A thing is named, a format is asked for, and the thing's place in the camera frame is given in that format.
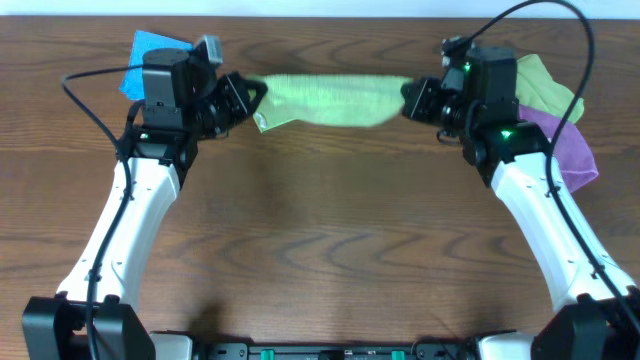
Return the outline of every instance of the white arm segment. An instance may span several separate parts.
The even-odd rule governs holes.
[[[117,295],[121,304],[134,310],[138,305],[138,289],[151,246],[160,222],[180,192],[180,182],[173,165],[164,166],[156,159],[129,159],[133,182],[133,199],[129,201],[102,261],[94,301],[106,295]],[[80,260],[62,281],[57,293],[66,291],[68,300],[86,301],[89,270],[98,248],[111,225],[125,188],[122,164],[114,170],[111,194],[93,230]]]
[[[515,161],[509,164],[500,163],[491,187],[520,225],[542,269],[555,312],[564,305],[576,303],[580,294],[590,294],[595,300],[612,298],[613,294],[602,280],[592,276],[593,266],[571,233],[553,197],[547,197],[545,159],[543,153],[533,153],[516,156]],[[558,194],[574,224],[591,252],[604,264],[605,271],[618,290],[627,295],[626,287],[635,285],[633,280],[618,267],[596,238],[562,182],[555,158],[552,171],[554,181],[560,187]]]

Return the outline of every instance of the wooden table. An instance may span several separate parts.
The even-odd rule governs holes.
[[[0,20],[0,357],[23,358],[20,315],[50,296],[108,195],[111,145],[63,94],[63,74],[122,66],[143,29],[219,35],[222,71],[441,73],[440,40],[485,20],[47,18]],[[576,201],[618,263],[640,279],[640,23],[596,21],[597,64],[579,129],[600,178]],[[576,21],[507,20],[481,38],[538,53],[575,88]],[[121,75],[75,91],[124,124]],[[542,274],[506,208],[460,150],[402,119],[373,129],[252,121],[202,143],[160,228],[140,291],[148,330],[257,342],[413,342],[552,317]]]

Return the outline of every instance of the green light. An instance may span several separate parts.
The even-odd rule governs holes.
[[[506,140],[509,138],[509,136],[511,136],[511,134],[513,134],[513,131],[509,131],[509,130],[502,130],[502,137]]]

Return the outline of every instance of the purple cloth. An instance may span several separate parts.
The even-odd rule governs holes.
[[[520,119],[534,122],[540,126],[544,135],[551,139],[560,119],[543,111],[520,105]],[[593,153],[578,128],[570,122],[562,129],[553,152],[564,183],[569,192],[574,192],[598,177],[598,169]]]

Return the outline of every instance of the wire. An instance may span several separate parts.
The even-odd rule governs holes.
[[[640,334],[640,321],[638,321],[638,318],[635,316],[635,314],[633,313],[633,311],[629,307],[629,304],[627,303],[627,300],[622,296],[622,294],[620,293],[618,288],[615,286],[615,284],[613,283],[613,281],[609,277],[609,275],[604,271],[604,265],[600,264],[598,259],[596,259],[595,255],[593,254],[593,252],[591,251],[591,249],[587,245],[586,241],[582,238],[582,234],[580,234],[580,231],[578,230],[576,225],[573,223],[573,220],[571,219],[571,215],[569,215],[569,212],[564,207],[564,203],[562,202],[562,199],[560,199],[560,195],[558,195],[558,189],[554,185],[553,174],[551,172],[551,166],[552,166],[552,163],[553,163],[553,151],[554,151],[554,149],[556,147],[556,144],[558,143],[558,139],[560,138],[560,133],[562,132],[562,129],[564,128],[564,126],[566,125],[567,121],[569,120],[569,115],[571,115],[571,112],[573,111],[573,108],[576,106],[576,103],[578,102],[578,100],[582,96],[582,93],[584,92],[584,89],[587,86],[587,82],[589,81],[589,77],[591,76],[591,68],[593,67],[593,61],[594,61],[594,58],[595,58],[595,41],[594,41],[594,38],[593,38],[593,30],[591,29],[591,25],[589,25],[589,20],[587,20],[587,18],[582,14],[582,12],[580,10],[578,10],[578,8],[576,8],[572,4],[570,4],[568,2],[565,2],[565,1],[561,1],[561,0],[531,0],[531,1],[525,1],[523,3],[520,3],[520,4],[514,6],[514,7],[510,8],[510,9],[504,11],[502,14],[500,14],[500,15],[496,16],[495,18],[493,18],[485,26],[483,26],[480,30],[476,31],[473,35],[471,35],[469,38],[467,38],[464,41],[464,44],[468,44],[470,41],[473,41],[473,39],[478,37],[480,34],[485,32],[487,29],[489,29],[495,23],[497,23],[498,21],[502,20],[505,16],[511,14],[512,12],[514,12],[516,10],[519,10],[519,9],[522,9],[523,7],[526,7],[526,6],[529,6],[529,5],[533,5],[533,4],[538,4],[538,3],[558,4],[558,5],[562,5],[562,6],[566,7],[566,8],[568,8],[569,10],[571,10],[578,17],[578,19],[580,20],[580,23],[582,24],[582,26],[584,28],[584,31],[585,31],[585,33],[587,35],[587,43],[588,43],[587,63],[585,65],[584,74],[582,75],[582,80],[580,80],[580,84],[578,85],[578,89],[576,90],[576,93],[575,93],[573,99],[569,103],[569,107],[567,108],[567,111],[562,116],[562,120],[560,120],[560,123],[558,124],[558,127],[556,128],[556,131],[553,134],[553,137],[551,139],[551,145],[549,146],[549,149],[548,149],[547,154],[546,154],[547,158],[546,158],[546,163],[545,163],[545,172],[546,172],[547,184],[549,185],[549,193],[551,193],[551,196],[553,197],[553,200],[555,201],[556,205],[558,206],[558,210],[560,210],[560,213],[562,214],[562,217],[564,218],[565,222],[567,223],[567,226],[569,227],[569,229],[573,233],[573,236],[578,241],[578,244],[580,244],[580,247],[582,248],[582,251],[584,251],[584,253],[587,256],[587,259],[589,259],[589,262],[591,263],[591,265],[593,265],[593,269],[595,270],[595,273],[598,274],[600,279],[604,282],[604,284],[607,286],[609,291],[611,291],[611,293],[613,294],[615,299],[618,301],[618,304],[620,305],[620,308],[622,308],[623,312],[629,318],[629,321],[630,321],[632,327],[634,327],[636,332],[638,334]]]
[[[124,214],[125,209],[127,208],[127,204],[129,203],[129,199],[131,197],[131,169],[129,168],[129,163],[128,163],[128,159],[125,156],[125,154],[122,152],[122,149],[120,148],[120,145],[118,144],[118,140],[116,140],[116,138],[113,136],[113,134],[111,133],[111,131],[109,130],[109,128],[107,128],[104,123],[102,121],[100,121],[100,119],[91,111],[89,110],[89,108],[84,105],[82,103],[82,101],[80,101],[72,92],[71,90],[69,90],[69,88],[67,87],[67,82],[69,80],[73,80],[73,79],[77,79],[77,78],[83,78],[83,77],[89,77],[89,76],[95,76],[95,75],[102,75],[102,74],[109,74],[109,73],[114,73],[114,72],[121,72],[121,71],[128,71],[128,70],[132,70],[132,69],[137,69],[142,67],[142,65],[137,65],[137,66],[130,66],[130,67],[121,67],[121,68],[113,68],[113,69],[104,69],[104,70],[96,70],[96,71],[89,71],[89,72],[84,72],[84,73],[79,73],[79,74],[73,74],[73,75],[68,75],[66,77],[64,77],[62,79],[62,89],[64,90],[64,92],[71,98],[71,100],[73,100],[73,102],[78,105],[78,107],[84,111],[85,114],[87,114],[87,116],[89,116],[89,118],[91,118],[91,120],[93,120],[93,122],[98,125],[98,127],[100,128],[100,130],[102,130],[102,132],[104,132],[104,134],[107,136],[107,138],[109,138],[109,141],[111,141],[111,144],[113,144],[113,147],[116,150],[116,157],[118,159],[118,161],[120,161],[120,163],[122,163],[122,167],[124,168],[124,176],[125,176],[125,182],[126,182],[126,186],[124,188],[124,193],[122,196],[122,201],[120,202],[120,206],[118,207],[118,210],[116,211],[115,216],[113,217],[113,220],[111,221],[111,225],[109,225],[109,228],[107,229],[107,232],[104,236],[104,239],[102,240],[102,243],[100,244],[100,247],[98,248],[98,252],[96,253],[96,257],[93,260],[93,266],[91,267],[91,270],[89,271],[89,284],[88,284],[88,288],[87,288],[87,303],[86,303],[86,326],[87,326],[87,338],[89,340],[89,350],[91,352],[91,356],[94,360],[99,360],[100,359],[100,354],[98,353],[98,343],[96,340],[96,331],[95,328],[93,326],[93,305],[94,305],[94,301],[93,301],[93,294],[95,292],[95,287],[96,287],[96,283],[97,283],[97,276],[100,270],[100,266],[102,266],[102,259],[104,258],[104,254],[107,251],[107,248],[109,247],[109,243],[111,242],[111,238],[113,237],[113,233],[115,232],[116,228],[118,227],[118,223],[120,222],[120,219],[122,218],[122,215]]]

